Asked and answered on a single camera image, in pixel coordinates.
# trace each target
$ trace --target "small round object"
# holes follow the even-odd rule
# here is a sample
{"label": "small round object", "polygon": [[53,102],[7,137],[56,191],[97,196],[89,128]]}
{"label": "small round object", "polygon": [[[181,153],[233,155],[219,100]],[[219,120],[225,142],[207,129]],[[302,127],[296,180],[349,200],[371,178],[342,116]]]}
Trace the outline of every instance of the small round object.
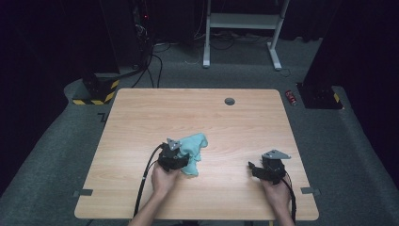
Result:
{"label": "small round object", "polygon": [[231,97],[228,97],[225,99],[225,104],[226,105],[234,105],[235,104],[235,100]]}

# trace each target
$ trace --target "human hand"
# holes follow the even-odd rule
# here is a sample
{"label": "human hand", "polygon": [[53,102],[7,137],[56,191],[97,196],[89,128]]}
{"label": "human hand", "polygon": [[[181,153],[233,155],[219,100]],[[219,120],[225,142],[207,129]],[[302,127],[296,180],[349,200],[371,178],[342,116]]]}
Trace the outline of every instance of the human hand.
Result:
{"label": "human hand", "polygon": [[290,190],[286,184],[280,181],[278,184],[273,185],[271,181],[261,180],[266,198],[274,210],[287,209],[291,199]]}
{"label": "human hand", "polygon": [[291,199],[290,189],[288,186],[280,181],[278,184],[273,185],[273,182],[261,180],[266,198],[273,208],[276,219],[280,226],[294,226],[294,220],[290,216],[288,203]]}
{"label": "human hand", "polygon": [[153,193],[155,195],[166,196],[174,187],[179,174],[179,169],[171,169],[169,172],[166,172],[158,163],[155,163],[152,171]]}

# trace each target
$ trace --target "dark background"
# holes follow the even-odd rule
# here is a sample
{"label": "dark background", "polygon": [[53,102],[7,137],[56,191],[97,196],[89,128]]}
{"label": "dark background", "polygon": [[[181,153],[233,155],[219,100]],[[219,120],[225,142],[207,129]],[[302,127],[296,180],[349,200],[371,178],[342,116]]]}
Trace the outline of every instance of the dark background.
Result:
{"label": "dark background", "polygon": [[[186,31],[192,34],[199,28],[202,4],[197,1],[184,2],[187,5],[179,5],[179,8],[190,8],[188,12],[192,13],[181,15],[193,21],[182,26],[174,24],[173,27],[180,27],[181,31],[186,27]],[[100,1],[92,0],[90,3],[98,5]],[[304,41],[323,38],[340,3],[338,0],[292,1],[280,37],[286,40],[302,37]],[[221,7],[221,4],[223,1],[214,6]],[[240,4],[244,3],[226,1],[224,10],[242,8]],[[262,1],[254,1],[251,5],[254,8],[246,5],[245,9],[257,13],[258,4],[262,4]],[[333,33],[328,33],[335,35],[335,41],[344,39],[346,45],[340,47],[339,54],[330,56],[331,59],[337,59],[330,61],[334,62],[333,67],[330,67],[330,62],[319,62],[317,67],[338,68],[334,71],[333,79],[328,80],[331,83],[329,85],[345,88],[366,136],[392,179],[399,185],[395,176],[399,152],[399,117],[396,106],[399,82],[399,49],[396,42],[399,37],[394,23],[398,21],[398,3],[369,0],[352,1],[349,5],[344,6],[346,11],[337,16],[337,21],[341,24],[352,23],[349,26],[351,29],[348,31],[343,30],[348,26],[336,26]],[[3,193],[43,132],[68,103],[64,87],[81,78],[82,74],[70,54],[68,40],[71,39],[66,37],[71,21],[61,1],[8,1],[0,7],[0,90],[4,121],[0,146],[0,192]],[[168,20],[164,19],[170,17],[168,12],[176,15],[176,7],[170,3],[164,8],[164,14],[158,14],[158,25],[168,24]],[[91,13],[97,15],[93,24],[97,26],[87,32],[102,35],[89,43],[94,43],[95,49],[100,51],[96,56],[104,62],[115,63],[117,60],[109,55],[115,49],[110,45],[109,30],[104,26],[104,18],[92,9]],[[203,27],[204,23],[199,28],[201,32]],[[168,36],[166,33],[162,32],[163,37]],[[336,42],[322,44],[323,51],[318,55],[328,55],[330,52],[326,50],[336,47],[333,43]],[[94,72],[98,57],[89,59]],[[109,68],[105,66],[101,68],[102,71],[115,71],[115,64],[108,65]],[[322,73],[319,78],[328,78],[326,74],[331,72]]]}

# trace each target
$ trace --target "light blue cloth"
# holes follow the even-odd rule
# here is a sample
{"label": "light blue cloth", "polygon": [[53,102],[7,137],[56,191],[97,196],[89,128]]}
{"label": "light blue cloth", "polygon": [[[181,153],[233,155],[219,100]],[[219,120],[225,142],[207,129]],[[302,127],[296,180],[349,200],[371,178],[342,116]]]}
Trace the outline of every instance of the light blue cloth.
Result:
{"label": "light blue cloth", "polygon": [[190,137],[181,138],[180,152],[178,157],[183,157],[187,153],[190,155],[187,166],[182,168],[182,172],[187,175],[199,175],[197,170],[197,162],[200,161],[200,149],[208,146],[208,140],[203,133],[195,134]]}

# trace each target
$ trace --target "power cord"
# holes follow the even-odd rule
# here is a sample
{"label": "power cord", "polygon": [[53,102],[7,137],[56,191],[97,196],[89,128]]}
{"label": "power cord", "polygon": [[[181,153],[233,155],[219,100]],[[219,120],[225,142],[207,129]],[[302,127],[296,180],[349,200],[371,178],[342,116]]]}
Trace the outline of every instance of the power cord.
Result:
{"label": "power cord", "polygon": [[293,191],[293,183],[291,182],[291,177],[287,172],[287,176],[290,179],[290,184],[284,180],[284,178],[281,178],[281,181],[288,187],[290,190],[290,195],[291,195],[291,218],[293,219],[293,222],[295,224],[295,216],[296,216],[296,197]]}
{"label": "power cord", "polygon": [[140,200],[141,200],[141,195],[143,193],[143,189],[144,189],[144,185],[146,183],[146,179],[147,179],[147,175],[149,174],[150,168],[151,166],[156,162],[151,163],[153,156],[155,155],[155,153],[162,147],[163,144],[158,145],[158,147],[156,147],[156,149],[152,152],[152,155],[147,163],[147,167],[144,170],[143,173],[143,177],[141,178],[141,184],[140,184],[140,189],[138,190],[137,193],[137,199],[136,199],[136,207],[135,207],[135,213],[133,214],[133,217],[136,216],[136,214],[138,213],[138,207],[140,206]]}

